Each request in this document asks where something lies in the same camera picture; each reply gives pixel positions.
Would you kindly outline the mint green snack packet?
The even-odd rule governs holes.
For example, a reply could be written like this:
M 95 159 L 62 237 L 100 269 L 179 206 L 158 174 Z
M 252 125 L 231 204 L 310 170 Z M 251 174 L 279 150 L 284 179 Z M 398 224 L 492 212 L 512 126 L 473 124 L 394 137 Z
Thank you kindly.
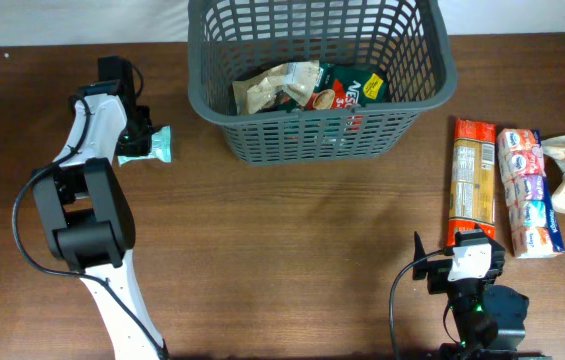
M 159 160 L 163 163 L 172 162 L 171 152 L 172 133 L 170 126 L 164 126 L 151 136 L 151 147 L 147 155 L 118 156 L 118 164 L 122 166 L 130 161 Z

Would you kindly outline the tissue multipack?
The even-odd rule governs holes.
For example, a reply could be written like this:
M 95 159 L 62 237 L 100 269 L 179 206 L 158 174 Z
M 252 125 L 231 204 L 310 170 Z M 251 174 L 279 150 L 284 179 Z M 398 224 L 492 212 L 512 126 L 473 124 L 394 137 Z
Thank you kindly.
M 565 253 L 539 132 L 505 128 L 496 145 L 514 256 L 553 258 Z

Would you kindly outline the orange spaghetti packet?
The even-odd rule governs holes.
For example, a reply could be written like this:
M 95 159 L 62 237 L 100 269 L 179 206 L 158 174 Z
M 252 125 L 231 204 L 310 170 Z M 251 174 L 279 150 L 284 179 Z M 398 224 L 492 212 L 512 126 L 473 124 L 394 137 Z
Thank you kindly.
M 495 141 L 494 124 L 455 120 L 447 247 L 455 245 L 456 233 L 476 226 L 496 235 Z

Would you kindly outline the beige paper pouch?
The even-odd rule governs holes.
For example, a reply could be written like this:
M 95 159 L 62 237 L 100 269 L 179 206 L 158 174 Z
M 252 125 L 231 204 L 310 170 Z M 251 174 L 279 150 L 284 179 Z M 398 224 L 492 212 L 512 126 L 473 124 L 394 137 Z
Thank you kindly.
M 318 82 L 320 63 L 317 60 L 289 62 L 232 84 L 239 115 L 252 115 L 274 106 L 280 95 L 287 95 L 305 106 Z

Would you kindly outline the green coffee sachet bag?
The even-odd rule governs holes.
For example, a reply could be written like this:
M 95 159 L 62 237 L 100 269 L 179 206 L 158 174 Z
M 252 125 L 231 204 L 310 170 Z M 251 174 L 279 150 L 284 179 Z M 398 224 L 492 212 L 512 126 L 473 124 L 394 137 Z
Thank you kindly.
M 286 112 L 350 109 L 381 103 L 387 81 L 379 73 L 354 66 L 317 61 L 289 62 L 275 68 L 282 83 L 295 86 L 305 104 L 281 90 L 273 109 Z

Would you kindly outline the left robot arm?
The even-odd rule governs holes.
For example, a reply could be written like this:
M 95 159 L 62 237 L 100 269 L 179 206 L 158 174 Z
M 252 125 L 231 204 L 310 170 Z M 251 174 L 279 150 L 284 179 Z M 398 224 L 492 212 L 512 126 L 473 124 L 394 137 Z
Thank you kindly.
M 24 189 L 33 194 L 50 253 L 67 266 L 56 274 L 86 286 L 115 358 L 166 359 L 134 271 L 135 221 L 113 170 L 116 156 L 151 150 L 150 110 L 137 103 L 143 77 L 120 56 L 97 66 L 97 81 L 69 100 L 74 121 L 61 152 Z

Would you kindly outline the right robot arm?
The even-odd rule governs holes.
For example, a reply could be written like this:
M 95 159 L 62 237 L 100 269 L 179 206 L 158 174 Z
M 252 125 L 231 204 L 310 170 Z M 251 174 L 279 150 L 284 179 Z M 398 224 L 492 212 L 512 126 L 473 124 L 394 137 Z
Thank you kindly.
M 526 337 L 524 321 L 530 300 L 495 283 L 502 275 L 506 250 L 481 228 L 458 232 L 451 247 L 439 251 L 442 260 L 424 250 L 414 235 L 413 278 L 425 280 L 431 295 L 447 296 L 445 315 L 452 315 L 458 338 L 439 347 L 443 360 L 532 360 L 540 352 L 520 352 Z

